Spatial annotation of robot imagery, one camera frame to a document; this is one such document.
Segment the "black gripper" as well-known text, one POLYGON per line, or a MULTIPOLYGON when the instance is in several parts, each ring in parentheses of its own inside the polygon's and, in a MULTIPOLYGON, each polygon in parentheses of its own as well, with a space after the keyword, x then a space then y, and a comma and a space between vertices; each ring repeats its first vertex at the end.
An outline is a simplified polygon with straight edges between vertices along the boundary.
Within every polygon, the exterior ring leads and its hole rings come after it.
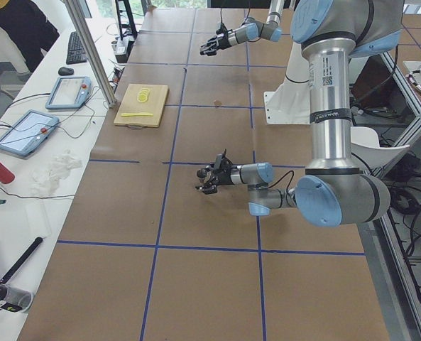
POLYGON ((205 44, 199 47, 199 54, 206 56, 215 56, 218 50, 225 50, 230 48, 229 34, 222 33, 216 37, 216 40, 208 40, 205 44))
POLYGON ((216 168, 214 163, 199 170, 200 176, 214 176, 214 182, 201 184, 201 191, 205 195, 216 194, 218 185, 231 185, 231 167, 216 168))

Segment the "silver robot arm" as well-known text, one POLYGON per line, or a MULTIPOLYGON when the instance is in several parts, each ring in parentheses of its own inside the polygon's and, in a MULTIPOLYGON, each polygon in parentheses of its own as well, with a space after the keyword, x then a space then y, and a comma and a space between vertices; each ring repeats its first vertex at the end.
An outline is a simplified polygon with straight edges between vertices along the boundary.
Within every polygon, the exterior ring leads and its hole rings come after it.
POLYGON ((214 56, 218 50, 226 50, 235 45, 254 42, 259 39, 278 42, 282 35, 280 22, 284 3, 284 1, 280 0, 270 2, 266 22, 257 21, 255 18, 247 15, 242 24, 236 29, 228 29, 225 26, 222 19, 222 10, 220 10, 220 22, 215 31, 215 36, 200 46, 199 54, 214 56))
POLYGON ((197 171, 198 190, 246 185, 249 211, 296 207, 311 224, 336 227, 370 222, 390 205, 390 193, 379 179, 364 175, 351 157, 349 61, 393 49, 400 39, 401 1, 300 1, 290 27, 309 64, 312 160, 291 189, 270 188, 269 163, 236 166, 224 153, 197 171))

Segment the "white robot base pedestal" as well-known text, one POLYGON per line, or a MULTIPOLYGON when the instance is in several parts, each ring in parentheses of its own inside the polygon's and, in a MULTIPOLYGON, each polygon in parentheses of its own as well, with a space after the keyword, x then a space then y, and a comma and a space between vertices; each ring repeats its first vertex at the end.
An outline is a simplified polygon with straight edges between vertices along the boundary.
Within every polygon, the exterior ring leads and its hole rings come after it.
POLYGON ((308 67, 301 45, 293 42, 283 83, 274 92, 264 92, 267 124, 310 123, 308 67))

